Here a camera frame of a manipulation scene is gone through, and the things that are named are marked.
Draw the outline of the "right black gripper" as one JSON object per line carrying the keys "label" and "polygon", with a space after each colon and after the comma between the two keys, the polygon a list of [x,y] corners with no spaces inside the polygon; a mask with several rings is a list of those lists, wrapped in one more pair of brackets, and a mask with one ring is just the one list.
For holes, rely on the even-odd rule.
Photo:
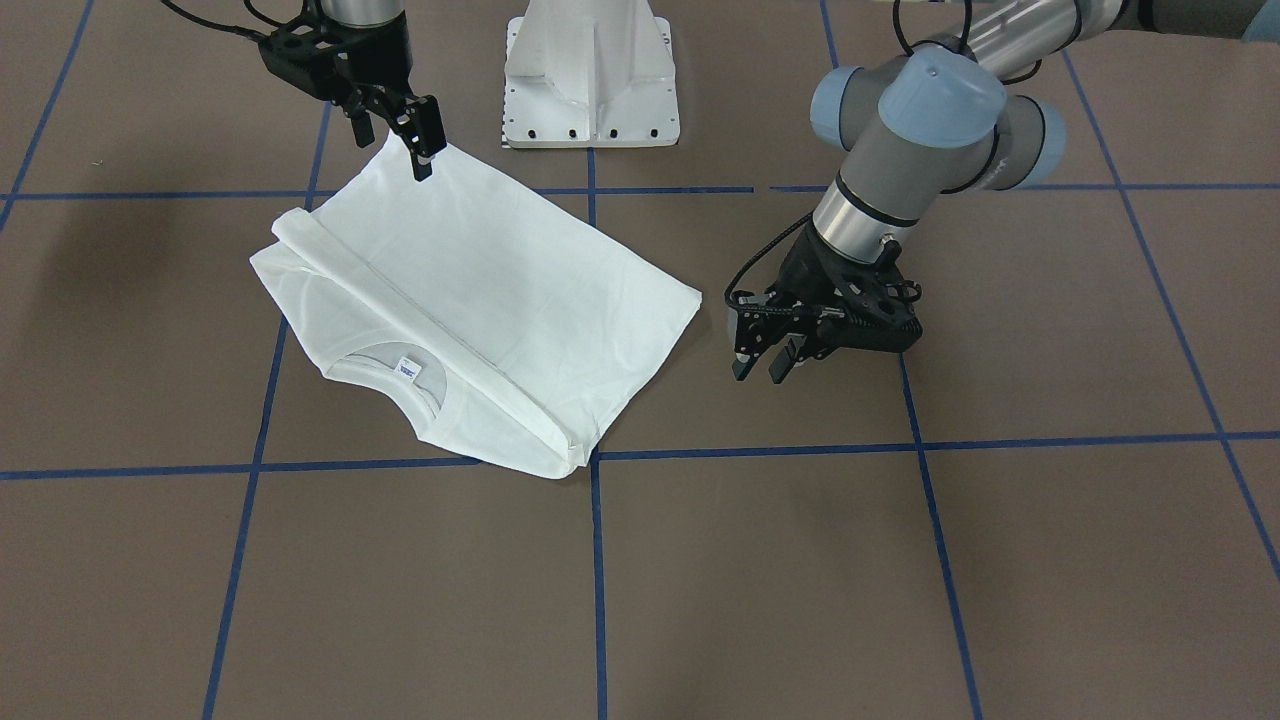
{"label": "right black gripper", "polygon": [[376,133],[370,113],[396,120],[396,135],[410,152],[413,178],[433,173],[433,159],[447,147],[439,102],[416,96],[410,87],[412,55],[406,20],[352,27],[330,22],[335,68],[343,82],[339,105],[348,117],[357,146],[370,146]]}

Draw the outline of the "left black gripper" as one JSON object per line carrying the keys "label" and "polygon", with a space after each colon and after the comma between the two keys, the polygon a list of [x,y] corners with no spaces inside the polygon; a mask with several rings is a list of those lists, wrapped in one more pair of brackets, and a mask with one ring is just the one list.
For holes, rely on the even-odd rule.
{"label": "left black gripper", "polygon": [[836,252],[819,236],[814,223],[804,222],[769,287],[772,293],[730,293],[733,378],[745,380],[762,356],[788,333],[768,368],[773,384],[783,383],[795,368],[820,356],[823,345],[827,345],[818,337],[820,322],[842,315],[837,307],[826,304],[833,297],[828,273],[852,264],[896,266],[900,255],[900,242],[893,234],[887,234],[879,242],[877,259],[870,263],[852,261]]}

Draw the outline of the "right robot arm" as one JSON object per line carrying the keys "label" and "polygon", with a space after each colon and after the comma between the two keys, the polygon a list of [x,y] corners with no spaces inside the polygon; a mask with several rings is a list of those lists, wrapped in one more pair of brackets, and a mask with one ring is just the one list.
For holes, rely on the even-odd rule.
{"label": "right robot arm", "polygon": [[378,117],[406,146],[413,178],[429,178],[447,138],[436,97],[411,87],[413,55],[404,4],[310,1],[308,8],[326,36],[321,55],[339,85],[333,102],[348,119],[355,142],[361,149],[372,143]]}

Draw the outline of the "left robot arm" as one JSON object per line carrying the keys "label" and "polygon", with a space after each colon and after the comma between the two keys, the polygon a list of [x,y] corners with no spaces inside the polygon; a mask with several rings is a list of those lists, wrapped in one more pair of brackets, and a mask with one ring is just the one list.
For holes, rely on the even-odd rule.
{"label": "left robot arm", "polygon": [[791,247],[760,293],[724,290],[745,379],[771,348],[781,383],[840,348],[901,354],[923,333],[902,243],[936,199],[1043,182],[1065,154],[1060,113],[1012,95],[1041,63],[1111,29],[1277,41],[1275,1],[1001,1],[876,67],[837,67],[810,102],[815,135],[846,152],[815,209],[780,234]]}

